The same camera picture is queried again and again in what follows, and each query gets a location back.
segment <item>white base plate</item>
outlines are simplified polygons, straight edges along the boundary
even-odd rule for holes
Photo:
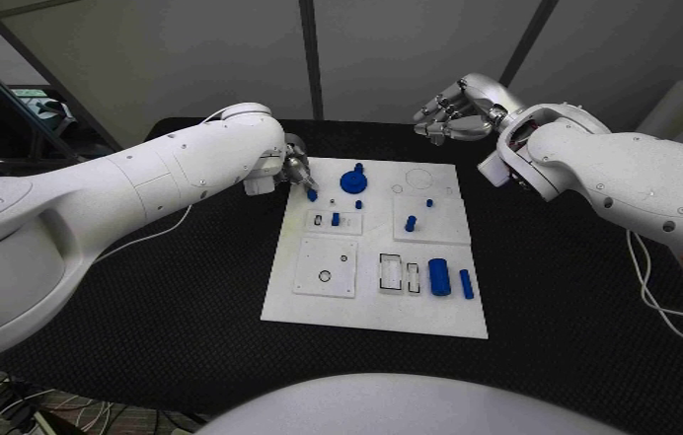
[[[309,201],[303,187],[292,186],[260,318],[273,322],[488,338],[455,166],[359,161],[368,186],[362,193],[352,195],[342,191],[339,179],[342,174],[352,170],[357,162],[346,159],[310,158],[312,175],[320,185],[319,198],[315,202]],[[396,196],[401,197],[396,213],[401,216],[410,213],[417,217],[416,235],[409,237],[413,241],[394,241],[394,219],[397,223],[400,221],[398,215],[394,217]],[[433,208],[427,208],[427,198],[435,201]],[[354,206],[357,200],[362,201],[359,210]],[[326,230],[322,230],[322,233],[310,232],[307,223],[310,210],[359,212],[361,235],[331,234]],[[432,227],[435,223],[439,223],[442,232]],[[455,234],[449,232],[448,227],[456,228]],[[300,263],[305,239],[335,240],[355,244],[352,298],[339,298],[341,292],[345,293],[351,287],[341,288],[339,292],[331,290],[328,295],[332,296],[294,293],[296,285],[300,285],[296,282],[306,281],[310,277],[300,274],[297,269],[302,265],[305,268],[315,267],[313,270],[328,269],[339,265],[344,254],[342,248],[328,250],[326,255],[320,254],[318,262]],[[466,244],[443,244],[453,241]],[[380,292],[380,254],[397,254],[401,257],[404,291],[398,294]],[[430,290],[429,260],[433,258],[443,258],[448,261],[452,292],[445,297],[435,296]],[[416,263],[420,270],[422,292],[417,296],[409,295],[407,292],[409,262]],[[469,271],[474,289],[471,300],[462,295],[459,269]],[[346,271],[342,272],[342,279],[344,283],[348,283]],[[318,282],[310,280],[309,283],[312,286],[323,285],[325,289],[320,280]],[[318,287],[312,291],[316,294],[322,292],[326,290]]]

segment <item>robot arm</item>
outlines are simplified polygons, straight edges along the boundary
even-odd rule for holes
[[[230,107],[204,122],[101,159],[0,178],[0,351],[50,320],[100,253],[137,228],[244,182],[318,188],[303,143],[270,109]]]
[[[478,117],[465,117],[469,111]],[[578,191],[598,215],[667,245],[683,265],[683,144],[611,133],[580,107],[527,108],[479,74],[437,95],[414,120],[416,132],[436,144],[445,137],[481,139],[495,129],[497,150],[478,166],[489,182],[501,186],[513,179],[546,201]]]

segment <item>blue object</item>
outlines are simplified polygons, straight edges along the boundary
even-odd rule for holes
[[[346,193],[361,193],[367,188],[367,178],[362,174],[362,164],[358,162],[352,171],[348,171],[339,180],[341,189]]]
[[[465,294],[465,299],[474,299],[474,291],[472,291],[472,282],[469,281],[469,272],[466,269],[459,271],[459,280],[462,281],[462,292]]]
[[[410,215],[409,222],[406,223],[406,231],[409,233],[413,233],[416,231],[416,223],[417,223],[417,218],[413,215]]]
[[[450,294],[450,278],[448,277],[448,264],[445,259],[430,260],[430,282],[432,293],[439,295]]]

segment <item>black tablecloth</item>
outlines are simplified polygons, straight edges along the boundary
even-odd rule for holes
[[[530,395],[628,432],[680,434],[683,339],[640,301],[624,230],[583,198],[566,192],[544,203],[515,185],[494,188],[475,167],[492,138],[436,147],[409,125],[281,122],[312,156],[456,165],[489,339],[261,322],[289,185],[257,197],[235,186],[172,233],[92,267],[0,369],[91,398],[196,412],[322,376],[426,374]],[[167,119],[152,136],[193,123]],[[677,263],[648,246],[661,304],[683,304]]]

